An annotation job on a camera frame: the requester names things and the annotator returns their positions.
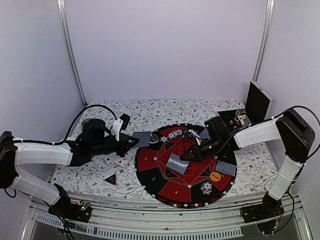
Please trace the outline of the blue card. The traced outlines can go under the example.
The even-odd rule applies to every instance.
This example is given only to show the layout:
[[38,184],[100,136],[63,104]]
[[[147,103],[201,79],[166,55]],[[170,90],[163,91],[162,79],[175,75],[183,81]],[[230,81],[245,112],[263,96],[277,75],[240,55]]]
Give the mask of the blue card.
[[186,172],[189,164],[189,161],[181,160],[180,156],[171,153],[166,163],[166,167],[183,175]]
[[237,166],[224,161],[218,161],[215,170],[218,173],[235,177],[237,174]]
[[209,138],[210,138],[210,135],[209,135],[208,130],[205,128],[205,129],[199,134],[199,137],[200,137],[201,139],[209,139]]

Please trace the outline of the two of clubs card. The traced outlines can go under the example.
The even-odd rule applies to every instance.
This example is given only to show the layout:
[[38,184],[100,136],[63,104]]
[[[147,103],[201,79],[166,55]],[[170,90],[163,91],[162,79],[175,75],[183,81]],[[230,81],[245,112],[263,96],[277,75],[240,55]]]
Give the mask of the two of clubs card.
[[100,158],[100,161],[107,166],[112,166],[114,165],[114,161],[115,161],[116,157],[114,156],[104,156]]

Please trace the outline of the black dealer button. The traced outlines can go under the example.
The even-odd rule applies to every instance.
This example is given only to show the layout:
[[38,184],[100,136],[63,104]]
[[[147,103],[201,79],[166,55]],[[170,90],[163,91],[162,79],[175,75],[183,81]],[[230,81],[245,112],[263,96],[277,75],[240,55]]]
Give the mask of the black dealer button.
[[149,143],[150,144],[156,144],[160,140],[159,136],[157,134],[152,133],[149,137]]

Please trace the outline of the white blue chip row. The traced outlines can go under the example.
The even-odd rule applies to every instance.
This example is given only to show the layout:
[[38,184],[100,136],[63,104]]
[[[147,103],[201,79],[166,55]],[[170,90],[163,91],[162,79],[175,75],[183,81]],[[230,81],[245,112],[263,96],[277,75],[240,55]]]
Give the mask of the white blue chip row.
[[183,131],[181,129],[173,130],[167,136],[162,136],[160,138],[160,141],[167,142],[169,140],[173,140],[175,138],[180,137],[182,134],[183,134]]

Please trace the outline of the orange big blind button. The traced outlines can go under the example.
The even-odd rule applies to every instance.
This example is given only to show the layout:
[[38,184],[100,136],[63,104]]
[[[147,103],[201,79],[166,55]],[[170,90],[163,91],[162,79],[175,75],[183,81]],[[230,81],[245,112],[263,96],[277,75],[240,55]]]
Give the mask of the orange big blind button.
[[212,182],[219,182],[221,180],[221,178],[222,178],[222,176],[219,172],[215,171],[210,174],[210,180]]

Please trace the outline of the white blue chip stack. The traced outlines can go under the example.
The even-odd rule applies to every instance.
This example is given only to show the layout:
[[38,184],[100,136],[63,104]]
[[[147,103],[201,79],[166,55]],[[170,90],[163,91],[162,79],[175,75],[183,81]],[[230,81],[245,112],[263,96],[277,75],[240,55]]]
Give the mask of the white blue chip stack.
[[212,193],[213,185],[211,182],[203,182],[200,186],[200,190],[204,195],[210,195]]

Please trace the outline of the blue playing card deck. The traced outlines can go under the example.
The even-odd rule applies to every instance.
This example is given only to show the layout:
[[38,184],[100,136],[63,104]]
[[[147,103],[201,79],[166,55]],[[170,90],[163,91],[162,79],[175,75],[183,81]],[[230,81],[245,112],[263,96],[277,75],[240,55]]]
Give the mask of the blue playing card deck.
[[135,148],[148,147],[151,137],[150,131],[136,131],[132,136],[138,139],[138,143],[134,145]]

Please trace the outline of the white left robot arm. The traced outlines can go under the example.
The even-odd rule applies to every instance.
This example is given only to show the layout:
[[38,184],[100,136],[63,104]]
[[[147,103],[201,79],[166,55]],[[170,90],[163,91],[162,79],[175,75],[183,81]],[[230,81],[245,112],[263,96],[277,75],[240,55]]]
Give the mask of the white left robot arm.
[[139,139],[123,133],[129,121],[118,118],[111,128],[101,119],[83,123],[82,132],[75,139],[62,142],[44,142],[14,138],[10,131],[0,136],[0,187],[11,188],[38,198],[54,207],[63,217],[74,213],[70,197],[57,184],[47,183],[19,169],[27,164],[56,164],[80,167],[95,156],[115,153],[123,158],[139,143]]

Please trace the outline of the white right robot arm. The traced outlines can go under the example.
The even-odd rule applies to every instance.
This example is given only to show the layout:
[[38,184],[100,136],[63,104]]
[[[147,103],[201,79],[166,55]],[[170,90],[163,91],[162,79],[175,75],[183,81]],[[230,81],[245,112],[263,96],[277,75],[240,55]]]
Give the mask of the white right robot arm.
[[308,111],[318,122],[318,116],[308,107],[294,105],[276,116],[247,126],[229,130],[220,116],[205,121],[209,138],[200,139],[195,145],[184,151],[182,161],[201,162],[208,156],[217,157],[225,152],[233,155],[235,151],[251,145],[267,143],[276,162],[278,174],[265,194],[258,213],[269,218],[278,210],[278,203],[297,181],[307,160],[319,150],[312,150],[316,134],[310,124],[299,114],[298,109]]

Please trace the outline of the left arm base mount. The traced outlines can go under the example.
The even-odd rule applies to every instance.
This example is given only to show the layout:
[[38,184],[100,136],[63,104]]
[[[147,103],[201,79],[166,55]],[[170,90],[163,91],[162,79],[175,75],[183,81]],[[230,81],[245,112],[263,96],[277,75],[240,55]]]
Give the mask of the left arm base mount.
[[48,213],[64,219],[88,223],[92,208],[91,204],[84,200],[72,203],[70,200],[59,199],[49,207]]

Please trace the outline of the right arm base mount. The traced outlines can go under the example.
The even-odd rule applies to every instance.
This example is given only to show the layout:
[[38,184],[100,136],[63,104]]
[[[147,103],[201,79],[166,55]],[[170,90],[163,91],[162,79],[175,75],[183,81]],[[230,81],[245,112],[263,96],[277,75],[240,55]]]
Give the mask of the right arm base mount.
[[244,204],[240,208],[240,215],[245,223],[258,222],[272,218],[272,220],[257,223],[257,230],[263,235],[272,235],[277,230],[283,214],[285,213],[282,205],[275,208],[267,207],[265,204]]

